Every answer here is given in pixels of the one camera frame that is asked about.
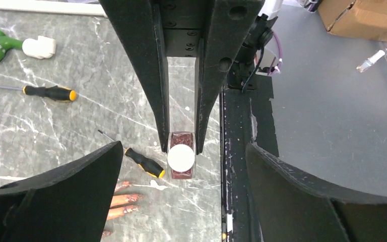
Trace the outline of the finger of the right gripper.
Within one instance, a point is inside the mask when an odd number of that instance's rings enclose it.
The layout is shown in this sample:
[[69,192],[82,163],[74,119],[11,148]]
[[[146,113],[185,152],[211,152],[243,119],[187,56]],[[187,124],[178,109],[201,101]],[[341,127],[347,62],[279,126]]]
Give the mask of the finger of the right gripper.
[[169,78],[160,6],[156,1],[101,1],[154,114],[163,152],[168,148]]
[[264,1],[210,1],[200,38],[195,75],[195,138],[200,154],[223,82]]

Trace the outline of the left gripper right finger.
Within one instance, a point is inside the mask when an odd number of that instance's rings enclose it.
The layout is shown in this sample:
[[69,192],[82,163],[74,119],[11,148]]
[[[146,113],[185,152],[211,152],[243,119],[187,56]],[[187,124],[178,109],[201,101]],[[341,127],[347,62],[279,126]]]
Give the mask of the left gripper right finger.
[[265,241],[387,241],[387,197],[321,179],[255,144],[246,167]]

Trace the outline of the glitter nail polish bottle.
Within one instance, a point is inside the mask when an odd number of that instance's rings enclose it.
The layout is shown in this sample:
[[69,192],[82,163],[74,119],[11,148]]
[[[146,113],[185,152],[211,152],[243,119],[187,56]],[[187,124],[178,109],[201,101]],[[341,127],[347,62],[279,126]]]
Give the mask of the glitter nail polish bottle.
[[192,179],[196,172],[196,143],[192,132],[169,134],[167,168],[172,179]]

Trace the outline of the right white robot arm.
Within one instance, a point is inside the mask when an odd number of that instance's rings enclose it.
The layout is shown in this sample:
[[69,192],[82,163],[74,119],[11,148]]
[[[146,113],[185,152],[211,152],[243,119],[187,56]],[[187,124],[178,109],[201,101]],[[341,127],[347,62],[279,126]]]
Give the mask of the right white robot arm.
[[264,1],[101,1],[154,114],[161,150],[169,148],[169,57],[195,66],[195,145],[203,151],[210,113],[228,75],[252,82],[253,60],[271,40],[276,17]]

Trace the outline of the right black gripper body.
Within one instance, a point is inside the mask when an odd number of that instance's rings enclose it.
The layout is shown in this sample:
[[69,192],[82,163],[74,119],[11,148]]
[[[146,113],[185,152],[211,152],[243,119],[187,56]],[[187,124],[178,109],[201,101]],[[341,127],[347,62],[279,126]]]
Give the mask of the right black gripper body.
[[157,1],[165,57],[203,57],[202,39],[213,1]]

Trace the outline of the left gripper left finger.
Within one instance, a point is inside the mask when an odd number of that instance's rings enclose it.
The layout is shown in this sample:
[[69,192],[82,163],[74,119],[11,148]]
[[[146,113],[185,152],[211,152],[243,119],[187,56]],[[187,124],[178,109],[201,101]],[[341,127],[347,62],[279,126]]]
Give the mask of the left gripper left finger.
[[121,142],[0,187],[0,241],[100,241],[123,159]]

